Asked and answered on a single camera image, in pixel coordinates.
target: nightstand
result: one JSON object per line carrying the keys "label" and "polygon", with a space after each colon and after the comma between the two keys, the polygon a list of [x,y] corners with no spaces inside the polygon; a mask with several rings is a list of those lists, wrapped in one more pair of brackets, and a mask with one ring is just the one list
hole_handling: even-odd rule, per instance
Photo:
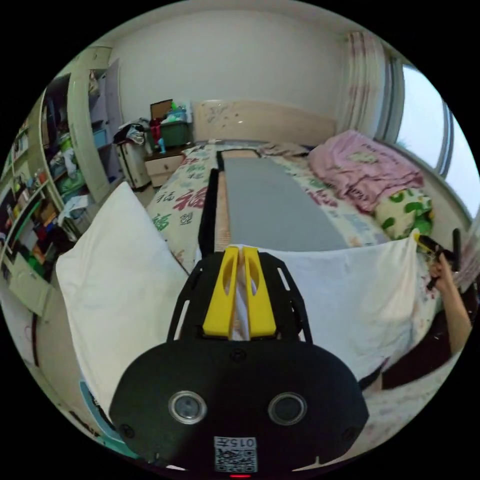
{"label": "nightstand", "polygon": [[182,151],[186,147],[172,148],[166,153],[154,153],[145,157],[145,167],[153,187],[161,187],[183,162]]}

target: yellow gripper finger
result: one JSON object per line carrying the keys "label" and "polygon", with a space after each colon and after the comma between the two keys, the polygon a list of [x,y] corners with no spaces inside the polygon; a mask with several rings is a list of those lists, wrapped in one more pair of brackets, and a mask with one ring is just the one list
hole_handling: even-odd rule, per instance
{"label": "yellow gripper finger", "polygon": [[227,247],[203,322],[203,333],[208,337],[222,337],[227,340],[231,337],[238,263],[238,247]]}
{"label": "yellow gripper finger", "polygon": [[[259,252],[253,247],[244,247],[246,277],[246,306],[250,339],[273,337],[277,331],[267,284],[260,264]],[[252,281],[256,286],[254,294]]]}

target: wooden board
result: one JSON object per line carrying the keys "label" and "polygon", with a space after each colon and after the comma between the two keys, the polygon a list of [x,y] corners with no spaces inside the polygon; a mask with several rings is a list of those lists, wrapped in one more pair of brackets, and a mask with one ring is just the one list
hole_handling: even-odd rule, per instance
{"label": "wooden board", "polygon": [[336,123],[276,103],[206,100],[193,104],[194,139],[292,142],[316,147],[335,135]]}

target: pink blanket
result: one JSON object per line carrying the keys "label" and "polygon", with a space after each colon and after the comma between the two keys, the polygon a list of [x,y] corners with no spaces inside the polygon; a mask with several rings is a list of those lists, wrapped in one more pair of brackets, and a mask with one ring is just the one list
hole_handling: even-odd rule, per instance
{"label": "pink blanket", "polygon": [[354,130],[328,139],[308,155],[313,173],[336,195],[372,213],[383,197],[406,188],[421,188],[419,168],[394,150]]}

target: wardrobe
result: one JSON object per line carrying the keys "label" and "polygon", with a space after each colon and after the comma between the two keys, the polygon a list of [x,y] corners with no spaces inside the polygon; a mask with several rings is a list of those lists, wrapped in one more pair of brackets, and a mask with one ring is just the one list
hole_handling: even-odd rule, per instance
{"label": "wardrobe", "polygon": [[[86,48],[50,82],[40,99],[40,154],[56,207],[61,211],[71,198],[89,195],[91,206],[72,215],[80,234],[124,177],[113,144],[123,119],[119,61],[109,64],[111,51],[102,46]],[[65,166],[66,150],[72,152],[74,175]]]}

